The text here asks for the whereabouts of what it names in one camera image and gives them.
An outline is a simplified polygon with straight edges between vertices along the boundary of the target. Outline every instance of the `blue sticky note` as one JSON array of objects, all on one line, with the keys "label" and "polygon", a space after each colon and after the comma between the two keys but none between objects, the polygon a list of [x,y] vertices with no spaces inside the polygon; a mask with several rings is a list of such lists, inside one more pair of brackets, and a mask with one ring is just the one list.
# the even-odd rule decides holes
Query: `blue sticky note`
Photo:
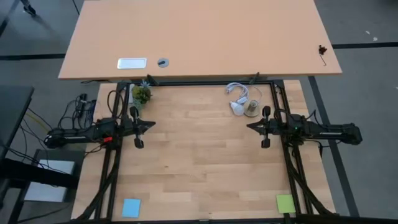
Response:
[{"label": "blue sticky note", "polygon": [[141,200],[124,199],[122,217],[138,218]]}]

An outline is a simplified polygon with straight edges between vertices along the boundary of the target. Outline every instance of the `white plug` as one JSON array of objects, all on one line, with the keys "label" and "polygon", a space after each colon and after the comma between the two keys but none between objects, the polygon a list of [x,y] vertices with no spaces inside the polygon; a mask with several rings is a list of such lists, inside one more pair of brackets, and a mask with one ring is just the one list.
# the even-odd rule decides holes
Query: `white plug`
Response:
[{"label": "white plug", "polygon": [[237,103],[239,103],[240,105],[244,104],[245,102],[247,102],[248,98],[247,97],[242,97],[239,98],[238,100],[236,100]]}]

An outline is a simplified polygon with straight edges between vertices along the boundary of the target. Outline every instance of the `yellow cable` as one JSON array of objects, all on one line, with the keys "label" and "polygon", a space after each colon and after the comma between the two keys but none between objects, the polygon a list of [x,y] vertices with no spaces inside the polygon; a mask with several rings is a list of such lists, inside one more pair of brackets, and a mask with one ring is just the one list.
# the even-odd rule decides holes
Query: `yellow cable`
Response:
[{"label": "yellow cable", "polygon": [[[33,115],[31,115],[31,114],[29,114],[29,113],[26,113],[26,115],[27,115],[28,117],[32,118],[34,121],[36,121],[36,123],[39,124],[39,125],[46,131],[46,133],[50,131],[50,130],[48,130],[48,129],[45,127],[44,123],[43,123],[41,120],[35,118]],[[76,148],[78,148],[78,149],[84,151],[84,149],[82,149],[80,146],[74,146],[74,147],[76,147]]]},{"label": "yellow cable", "polygon": [[45,127],[44,123],[43,123],[41,120],[35,118],[34,116],[32,116],[32,115],[29,114],[29,113],[26,113],[26,115],[27,115],[28,117],[32,118],[34,121],[36,121],[36,123],[39,124],[46,132],[49,132],[49,131],[50,131],[50,130],[48,130],[48,129]]}]

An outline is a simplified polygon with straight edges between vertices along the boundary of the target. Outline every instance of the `small potted plant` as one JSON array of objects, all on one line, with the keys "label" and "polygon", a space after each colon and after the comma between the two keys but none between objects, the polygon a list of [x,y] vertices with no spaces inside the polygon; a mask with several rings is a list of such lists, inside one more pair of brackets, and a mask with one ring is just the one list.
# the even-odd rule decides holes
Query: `small potted plant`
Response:
[{"label": "small potted plant", "polygon": [[144,105],[150,100],[152,96],[150,93],[150,85],[145,80],[142,80],[140,86],[134,85],[132,88],[132,99],[133,105],[137,108],[138,111],[143,109]]}]

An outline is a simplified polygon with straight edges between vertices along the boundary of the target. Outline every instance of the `light wood desk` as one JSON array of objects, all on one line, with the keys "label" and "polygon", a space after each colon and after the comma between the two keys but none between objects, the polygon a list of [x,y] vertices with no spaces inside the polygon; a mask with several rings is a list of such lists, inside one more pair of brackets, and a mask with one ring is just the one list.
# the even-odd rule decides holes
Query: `light wood desk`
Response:
[{"label": "light wood desk", "polygon": [[[319,45],[328,50],[323,56]],[[119,58],[146,58],[118,70]],[[158,59],[170,65],[160,68]],[[334,75],[341,68],[313,0],[85,1],[61,79]]]},{"label": "light wood desk", "polygon": [[[284,82],[291,112],[308,115],[300,82]],[[260,107],[273,108],[269,85],[257,87],[263,92]],[[95,119],[111,116],[106,97],[115,88],[116,84],[100,86]],[[256,89],[249,89],[251,99],[259,97]],[[261,148],[262,137],[246,127],[260,117],[237,117],[229,107],[239,92],[227,95],[225,86],[152,88],[142,119],[156,125],[142,136],[143,149],[134,147],[134,136],[123,140],[113,220],[282,217],[275,196],[289,194],[290,188],[280,137],[270,136],[271,147]],[[89,144],[87,150],[95,146]],[[300,152],[308,186],[333,211],[317,144],[306,142]],[[103,159],[104,150],[86,157],[72,218],[93,199]],[[125,198],[142,200],[139,218],[122,218]]]}]

